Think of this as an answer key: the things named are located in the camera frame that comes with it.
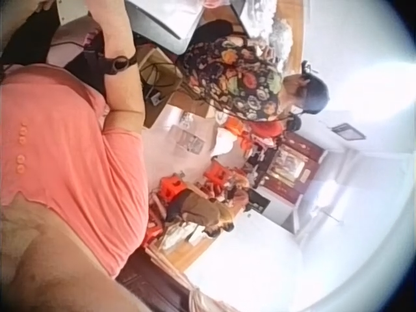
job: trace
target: woman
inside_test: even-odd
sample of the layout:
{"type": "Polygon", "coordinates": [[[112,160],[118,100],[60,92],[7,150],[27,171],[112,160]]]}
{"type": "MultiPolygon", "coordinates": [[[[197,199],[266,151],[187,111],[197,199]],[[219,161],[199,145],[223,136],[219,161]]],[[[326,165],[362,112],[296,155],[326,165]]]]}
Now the woman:
{"type": "MultiPolygon", "coordinates": [[[[17,4],[33,12],[39,2],[17,4]]],[[[131,59],[124,1],[86,5],[106,61],[131,59]]],[[[138,68],[126,67],[107,72],[106,99],[45,65],[17,69],[1,85],[1,297],[10,309],[149,311],[114,281],[148,221],[144,100],[138,68]]]]}
{"type": "Polygon", "coordinates": [[[302,126],[298,115],[289,113],[289,116],[280,122],[247,122],[250,132],[259,138],[276,138],[285,131],[296,132],[302,126]]]}
{"type": "Polygon", "coordinates": [[[326,106],[328,88],[309,67],[283,78],[264,44],[232,36],[218,22],[204,25],[201,33],[211,35],[196,35],[180,58],[187,83],[208,104],[253,122],[284,119],[293,106],[310,114],[326,106]]]}

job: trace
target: pink shirt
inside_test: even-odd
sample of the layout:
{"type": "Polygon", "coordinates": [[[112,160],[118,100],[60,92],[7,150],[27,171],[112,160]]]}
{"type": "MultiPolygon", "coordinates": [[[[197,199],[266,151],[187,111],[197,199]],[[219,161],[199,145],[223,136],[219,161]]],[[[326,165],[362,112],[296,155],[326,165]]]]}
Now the pink shirt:
{"type": "Polygon", "coordinates": [[[101,131],[105,100],[42,65],[1,86],[1,204],[18,192],[57,213],[115,277],[140,246],[148,180],[140,135],[101,131]]]}

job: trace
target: cardboard box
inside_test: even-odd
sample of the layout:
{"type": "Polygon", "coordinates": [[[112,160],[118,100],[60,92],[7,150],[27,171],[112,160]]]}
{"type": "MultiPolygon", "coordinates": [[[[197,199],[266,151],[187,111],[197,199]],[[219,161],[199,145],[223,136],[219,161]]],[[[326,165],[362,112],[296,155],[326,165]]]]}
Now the cardboard box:
{"type": "Polygon", "coordinates": [[[208,103],[194,99],[184,88],[180,88],[175,92],[169,104],[179,107],[185,112],[191,112],[202,118],[215,118],[216,109],[208,103]]]}
{"type": "Polygon", "coordinates": [[[150,91],[155,90],[161,94],[160,101],[154,105],[150,96],[147,96],[151,92],[143,84],[146,106],[144,126],[150,128],[181,85],[182,73],[159,48],[152,45],[139,47],[136,56],[142,81],[151,86],[150,91]]]}

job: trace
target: button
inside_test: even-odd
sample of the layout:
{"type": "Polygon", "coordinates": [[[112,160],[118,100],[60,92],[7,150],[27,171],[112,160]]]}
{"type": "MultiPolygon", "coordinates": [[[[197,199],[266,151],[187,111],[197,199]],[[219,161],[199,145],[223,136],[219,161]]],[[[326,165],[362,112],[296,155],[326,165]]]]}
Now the button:
{"type": "Polygon", "coordinates": [[[25,156],[23,156],[23,155],[18,155],[18,156],[16,157],[16,162],[17,162],[18,164],[24,164],[24,163],[25,163],[25,160],[26,160],[26,157],[25,157],[25,156]]]}
{"type": "Polygon", "coordinates": [[[27,134],[27,128],[26,127],[20,128],[19,134],[24,137],[27,134]]]}
{"type": "Polygon", "coordinates": [[[16,171],[18,172],[18,174],[22,174],[25,172],[25,167],[24,165],[20,164],[17,166],[16,171]]]}
{"type": "Polygon", "coordinates": [[[25,145],[26,144],[26,138],[24,137],[24,136],[19,136],[19,143],[21,144],[21,145],[25,145]]]}

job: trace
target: floral patterned top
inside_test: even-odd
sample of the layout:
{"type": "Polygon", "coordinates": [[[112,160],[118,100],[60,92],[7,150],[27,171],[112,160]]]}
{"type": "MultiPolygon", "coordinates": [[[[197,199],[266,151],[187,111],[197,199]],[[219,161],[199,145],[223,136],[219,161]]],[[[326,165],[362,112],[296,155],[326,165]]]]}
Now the floral patterned top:
{"type": "Polygon", "coordinates": [[[243,42],[239,46],[225,37],[190,46],[183,56],[187,82],[218,110],[243,120],[277,120],[283,111],[278,101],[283,78],[243,42]]]}

